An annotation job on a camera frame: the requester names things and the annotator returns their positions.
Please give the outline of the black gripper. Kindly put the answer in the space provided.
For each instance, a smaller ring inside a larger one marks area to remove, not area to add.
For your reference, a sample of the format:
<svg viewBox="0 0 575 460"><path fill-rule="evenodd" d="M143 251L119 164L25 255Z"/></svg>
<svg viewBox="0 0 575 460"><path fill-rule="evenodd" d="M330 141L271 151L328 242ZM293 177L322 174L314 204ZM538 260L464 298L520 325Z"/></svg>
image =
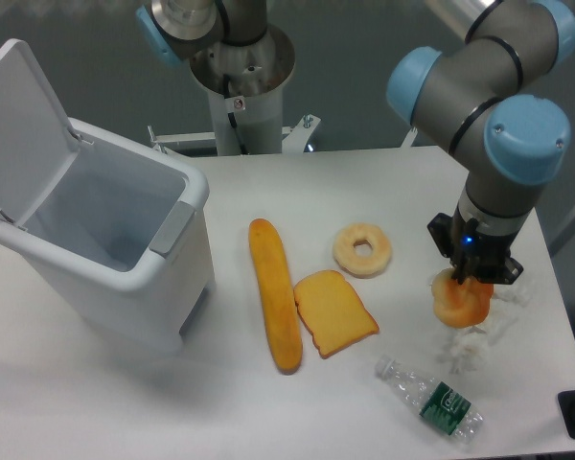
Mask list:
<svg viewBox="0 0 575 460"><path fill-rule="evenodd" d="M513 284L523 266L511 256L510 246L517 233L492 236L482 233L483 222L439 213L427 225L439 252L453 267L452 279L463 284L473 277L483 284Z"/></svg>

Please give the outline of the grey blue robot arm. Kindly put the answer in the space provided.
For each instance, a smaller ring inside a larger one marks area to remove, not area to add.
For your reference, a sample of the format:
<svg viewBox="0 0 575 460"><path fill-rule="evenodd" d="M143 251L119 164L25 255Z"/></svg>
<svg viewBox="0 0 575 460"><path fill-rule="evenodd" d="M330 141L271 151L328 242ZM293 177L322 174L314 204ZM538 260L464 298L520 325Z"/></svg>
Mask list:
<svg viewBox="0 0 575 460"><path fill-rule="evenodd" d="M575 49L575 16L561 1L431 1L464 45L420 47L393 70L386 100L468 172L452 215L428 231L453 278L512 284L511 246L561 168L571 126L553 102L524 93Z"/></svg>

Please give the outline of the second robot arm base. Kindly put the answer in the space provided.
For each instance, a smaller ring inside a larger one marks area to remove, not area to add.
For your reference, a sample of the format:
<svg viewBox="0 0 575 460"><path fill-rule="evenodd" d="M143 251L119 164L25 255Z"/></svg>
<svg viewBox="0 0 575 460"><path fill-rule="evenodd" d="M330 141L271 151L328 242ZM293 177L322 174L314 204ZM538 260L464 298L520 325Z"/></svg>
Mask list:
<svg viewBox="0 0 575 460"><path fill-rule="evenodd" d="M187 61L203 87L225 97L262 96L293 73L294 47L268 21L266 1L148 1L135 17L159 59Z"/></svg>

